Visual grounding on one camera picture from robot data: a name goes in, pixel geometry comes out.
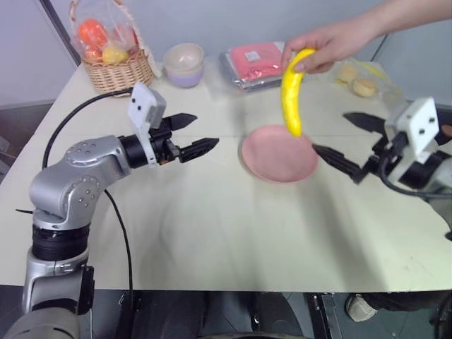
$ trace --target human hand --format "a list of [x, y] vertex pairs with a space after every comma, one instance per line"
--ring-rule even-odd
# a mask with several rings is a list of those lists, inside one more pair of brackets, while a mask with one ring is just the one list
[[441, 126], [441, 130], [443, 131], [445, 136], [452, 138], [452, 126], [451, 125], [443, 125], [443, 126]]
[[328, 71], [336, 61], [358, 52], [375, 37], [376, 29], [369, 21], [360, 17], [322, 26], [285, 44], [282, 68], [287, 68], [293, 52], [310, 47], [317, 49], [317, 52], [295, 65], [295, 71], [323, 73]]

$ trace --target yellow banana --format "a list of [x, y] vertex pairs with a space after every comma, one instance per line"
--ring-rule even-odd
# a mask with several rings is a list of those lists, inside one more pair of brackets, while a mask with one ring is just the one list
[[294, 66], [298, 62], [314, 53], [316, 50], [312, 48], [302, 49], [295, 58], [290, 62], [289, 66], [282, 76], [281, 83], [281, 105], [284, 114], [285, 125], [293, 136], [302, 135], [302, 121], [298, 112], [298, 94], [299, 87], [303, 80], [304, 73], [295, 73]]

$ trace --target plastic packaging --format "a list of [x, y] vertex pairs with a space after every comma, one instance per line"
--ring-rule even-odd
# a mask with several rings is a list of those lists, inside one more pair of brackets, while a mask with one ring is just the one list
[[138, 51], [132, 22], [113, 0], [82, 1], [72, 24], [72, 45], [85, 61], [119, 63]]
[[220, 54], [227, 81], [246, 92], [278, 87], [283, 78], [281, 58], [284, 42], [251, 44]]
[[349, 58], [336, 63], [333, 69], [336, 83], [344, 85], [351, 93], [359, 97], [388, 96], [402, 97], [402, 91], [397, 88], [383, 72], [369, 63]]

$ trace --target yellow fruit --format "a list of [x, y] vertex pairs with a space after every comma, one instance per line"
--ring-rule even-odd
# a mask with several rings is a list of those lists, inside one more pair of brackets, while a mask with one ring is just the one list
[[102, 52], [102, 61], [106, 64], [113, 64], [127, 60], [129, 53], [116, 46], [107, 46]]
[[300, 60], [311, 55], [316, 50], [312, 48], [302, 49], [295, 58], [290, 62], [289, 66], [282, 76], [281, 83], [281, 105], [282, 113], [287, 129], [293, 136], [302, 135], [302, 121], [298, 112], [298, 94], [299, 87], [303, 80], [304, 73], [296, 73], [294, 66]]

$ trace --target white table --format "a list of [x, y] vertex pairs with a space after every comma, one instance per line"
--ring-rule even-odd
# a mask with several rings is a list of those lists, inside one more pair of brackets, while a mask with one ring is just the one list
[[[165, 115], [198, 116], [177, 131], [183, 146], [204, 136], [220, 142], [207, 155], [117, 182], [111, 192], [126, 223], [137, 289], [414, 291], [452, 288], [452, 246], [445, 222], [417, 198], [388, 190], [369, 176], [359, 186], [320, 161], [296, 184], [270, 184], [251, 175], [239, 157], [244, 137], [281, 124], [279, 91], [245, 97], [216, 95], [204, 79], [190, 90], [153, 81], [167, 100]], [[57, 124], [96, 93], [83, 68], [61, 92], [0, 186], [1, 284], [22, 285], [31, 244], [28, 187]], [[129, 135], [128, 98], [85, 108], [56, 140], [49, 163], [84, 138]], [[355, 128], [343, 112], [385, 117], [378, 100], [355, 97], [334, 84], [303, 85], [305, 133], [364, 164], [378, 139]], [[114, 211], [103, 196], [90, 233], [96, 288], [126, 288], [126, 252]]]

